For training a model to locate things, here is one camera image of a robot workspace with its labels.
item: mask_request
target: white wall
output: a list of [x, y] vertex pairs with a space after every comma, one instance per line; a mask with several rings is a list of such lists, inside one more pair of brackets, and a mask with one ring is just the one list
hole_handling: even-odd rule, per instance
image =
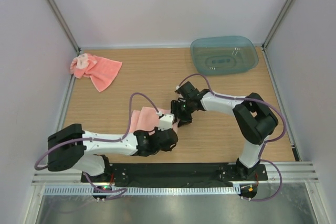
[[22, 223], [75, 51], [45, 0], [0, 0], [0, 217]]
[[202, 37], [265, 41], [285, 0], [55, 0], [82, 47], [189, 45]]
[[301, 157], [313, 161], [331, 215], [336, 206], [335, 41], [336, 0], [296, 0], [267, 50], [295, 143]]

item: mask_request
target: pink cloth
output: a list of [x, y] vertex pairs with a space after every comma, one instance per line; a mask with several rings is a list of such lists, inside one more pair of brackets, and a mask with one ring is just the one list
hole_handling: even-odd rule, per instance
[[89, 77], [101, 92], [105, 90], [117, 76], [122, 62], [98, 57], [91, 54], [82, 54], [73, 59], [70, 73], [76, 78]]
[[[170, 110], [159, 109], [159, 111], [163, 114], [170, 113]], [[156, 114], [156, 110], [154, 108], [142, 107], [141, 111], [134, 110], [132, 112], [130, 133], [137, 130], [152, 131], [158, 124], [159, 117]], [[173, 130], [177, 133], [177, 122], [173, 124]]]

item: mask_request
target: black mounting plate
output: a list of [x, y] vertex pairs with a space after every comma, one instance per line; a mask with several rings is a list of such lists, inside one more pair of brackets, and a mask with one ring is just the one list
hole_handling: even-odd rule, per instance
[[[179, 164], [113, 164], [114, 182], [117, 187], [147, 188], [209, 188], [232, 186], [242, 181], [236, 164], [229, 163], [179, 163]], [[265, 165], [259, 164], [244, 181], [268, 180]]]

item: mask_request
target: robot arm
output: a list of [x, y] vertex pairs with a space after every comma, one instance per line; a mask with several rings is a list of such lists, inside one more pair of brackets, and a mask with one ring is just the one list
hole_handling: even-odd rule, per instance
[[88, 138], [90, 141], [79, 141], [56, 149], [48, 155], [48, 169], [59, 172], [70, 168], [99, 176], [110, 173], [110, 164], [105, 156], [99, 154], [123, 154], [127, 156], [149, 156], [158, 151], [171, 151], [178, 138], [173, 130], [174, 115], [163, 114], [154, 133], [138, 130], [123, 135], [99, 134], [83, 131], [81, 124], [72, 124], [48, 138], [48, 149], [70, 139]]
[[[249, 101], [237, 101], [217, 97], [219, 93], [212, 94], [208, 89], [198, 91], [190, 82], [177, 87], [176, 93], [180, 94], [178, 100], [171, 102], [171, 113], [175, 119], [179, 119], [178, 126], [192, 122], [194, 111], [218, 111], [232, 115], [236, 118], [241, 133], [245, 138], [243, 152], [237, 159], [237, 171], [242, 178], [249, 176], [259, 164], [259, 153], [268, 136], [273, 133], [278, 125], [278, 120], [271, 110], [260, 103]], [[252, 93], [247, 98], [262, 100]]]

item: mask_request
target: purple cable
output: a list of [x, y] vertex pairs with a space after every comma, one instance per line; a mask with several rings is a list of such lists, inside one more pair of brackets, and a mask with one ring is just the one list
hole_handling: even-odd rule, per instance
[[246, 200], [249, 200], [249, 201], [254, 201], [254, 202], [263, 202], [263, 201], [266, 201], [266, 200], [273, 199], [275, 196], [277, 196], [280, 193], [280, 191], [282, 189], [282, 175], [281, 175], [281, 172], [280, 172], [279, 168], [273, 162], [271, 162], [269, 160], [260, 159], [260, 161], [267, 162], [267, 163], [271, 164], [277, 170], [277, 172], [279, 174], [279, 179], [280, 179], [279, 188], [273, 195], [271, 195], [267, 198], [264, 198], [264, 199], [249, 199], [249, 198], [246, 198], [246, 197], [243, 197], [243, 199], [246, 199]]
[[259, 157], [261, 157], [261, 154], [262, 154], [262, 152], [264, 151], [264, 149], [265, 149], [265, 145], [266, 145], [267, 143], [275, 142], [275, 141], [279, 140], [280, 138], [282, 138], [282, 137], [285, 135], [286, 130], [287, 130], [287, 123], [286, 123], [286, 120], [285, 120], [284, 116], [281, 114], [281, 112], [280, 112], [276, 107], [274, 107], [273, 105], [271, 105], [271, 104], [269, 104], [269, 103], [267, 103], [267, 102], [258, 100], [258, 99], [253, 99], [253, 98], [240, 98], [240, 97], [236, 97], [236, 98], [235, 98], [235, 97], [228, 97], [228, 96], [226, 96], [226, 95], [216, 94], [216, 93], [211, 89], [209, 80], [208, 80], [203, 74], [201, 74], [201, 73], [194, 73], [194, 74], [191, 74], [191, 75], [187, 76], [186, 78], [184, 78], [184, 79], [181, 81], [181, 83], [180, 83], [178, 86], [180, 87], [180, 86], [185, 82], [185, 80], [187, 80], [188, 78], [190, 78], [190, 77], [192, 77], [192, 76], [201, 76], [201, 77], [203, 77], [203, 79], [205, 80], [205, 82], [206, 82], [206, 84], [207, 84], [207, 86], [208, 86], [208, 89], [209, 89], [210, 93], [213, 94], [215, 97], [224, 98], [224, 99], [229, 99], [229, 100], [234, 100], [234, 101], [258, 102], [258, 103], [261, 103], [261, 104], [263, 104], [263, 105], [265, 105], [265, 106], [267, 106], [267, 107], [270, 107], [271, 109], [273, 109], [273, 110], [279, 115], [279, 117], [280, 117], [281, 120], [282, 120], [283, 126], [284, 126], [284, 127], [283, 127], [283, 130], [282, 130], [282, 133], [281, 133], [279, 136], [277, 136], [277, 137], [275, 137], [275, 138], [273, 138], [273, 139], [265, 140], [265, 141], [264, 141], [263, 146], [261, 147], [260, 152], [259, 152]]
[[46, 157], [48, 156], [51, 152], [53, 152], [54, 150], [64, 146], [64, 145], [67, 145], [67, 144], [73, 144], [73, 143], [76, 143], [76, 142], [80, 142], [80, 141], [97, 141], [97, 142], [107, 142], [107, 143], [117, 143], [117, 142], [120, 142], [122, 141], [123, 139], [126, 138], [126, 136], [129, 134], [130, 132], [130, 128], [131, 128], [131, 118], [132, 118], [132, 100], [133, 100], [133, 97], [135, 95], [141, 95], [143, 97], [145, 97], [151, 104], [152, 106], [155, 108], [156, 112], [159, 112], [159, 110], [157, 109], [157, 107], [155, 106], [155, 104], [153, 103], [153, 101], [145, 94], [143, 93], [139, 93], [139, 92], [135, 92], [133, 93], [131, 96], [130, 96], [130, 102], [129, 102], [129, 114], [128, 114], [128, 126], [127, 126], [127, 130], [125, 132], [125, 134], [121, 137], [121, 138], [118, 138], [118, 139], [115, 139], [115, 140], [108, 140], [108, 139], [102, 139], [102, 138], [90, 138], [90, 137], [87, 137], [87, 138], [77, 138], [77, 139], [71, 139], [71, 140], [68, 140], [68, 141], [65, 141], [65, 142], [62, 142], [60, 144], [57, 144], [55, 145], [54, 147], [50, 148], [48, 151], [44, 152], [43, 155], [36, 161], [35, 165], [34, 165], [34, 168], [35, 170], [44, 170], [46, 168], [48, 168], [48, 165], [46, 166], [43, 166], [43, 167], [39, 167], [38, 164]]

